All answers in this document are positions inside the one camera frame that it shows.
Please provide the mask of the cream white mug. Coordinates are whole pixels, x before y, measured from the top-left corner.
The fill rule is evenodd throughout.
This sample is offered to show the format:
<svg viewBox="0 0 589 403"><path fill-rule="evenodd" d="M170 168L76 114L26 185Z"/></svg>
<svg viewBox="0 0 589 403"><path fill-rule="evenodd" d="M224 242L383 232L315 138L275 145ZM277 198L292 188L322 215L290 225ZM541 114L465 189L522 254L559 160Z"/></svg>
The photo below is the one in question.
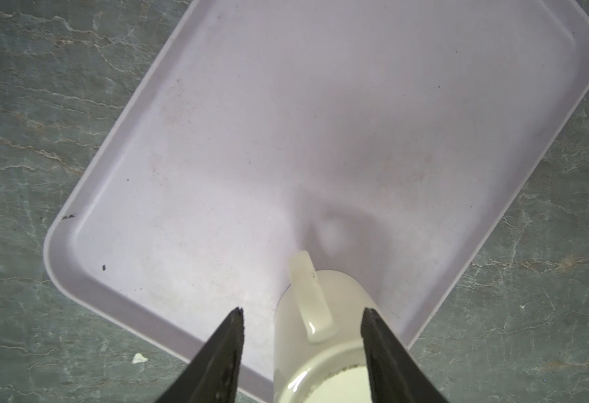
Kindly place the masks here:
<svg viewBox="0 0 589 403"><path fill-rule="evenodd" d="M275 314L274 401L371 401L361 323L373 298L345 273L316 270L306 251L289 260L289 280Z"/></svg>

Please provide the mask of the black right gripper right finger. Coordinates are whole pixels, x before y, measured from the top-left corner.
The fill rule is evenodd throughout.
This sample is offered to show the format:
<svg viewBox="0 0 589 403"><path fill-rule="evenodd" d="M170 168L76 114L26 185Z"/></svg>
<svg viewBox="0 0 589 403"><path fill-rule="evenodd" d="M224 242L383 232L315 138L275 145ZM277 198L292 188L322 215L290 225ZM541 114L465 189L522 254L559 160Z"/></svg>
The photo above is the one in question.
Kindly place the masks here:
<svg viewBox="0 0 589 403"><path fill-rule="evenodd" d="M447 403L373 308L364 309L361 336L373 402Z"/></svg>

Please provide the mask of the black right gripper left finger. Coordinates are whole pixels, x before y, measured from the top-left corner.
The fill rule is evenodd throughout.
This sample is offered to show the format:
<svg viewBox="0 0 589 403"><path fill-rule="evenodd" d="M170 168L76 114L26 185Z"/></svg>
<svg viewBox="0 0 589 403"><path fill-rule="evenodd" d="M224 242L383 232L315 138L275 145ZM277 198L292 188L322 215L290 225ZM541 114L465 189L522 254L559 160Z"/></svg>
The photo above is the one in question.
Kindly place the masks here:
<svg viewBox="0 0 589 403"><path fill-rule="evenodd" d="M244 345L244 316L233 309L158 402L236 400Z"/></svg>

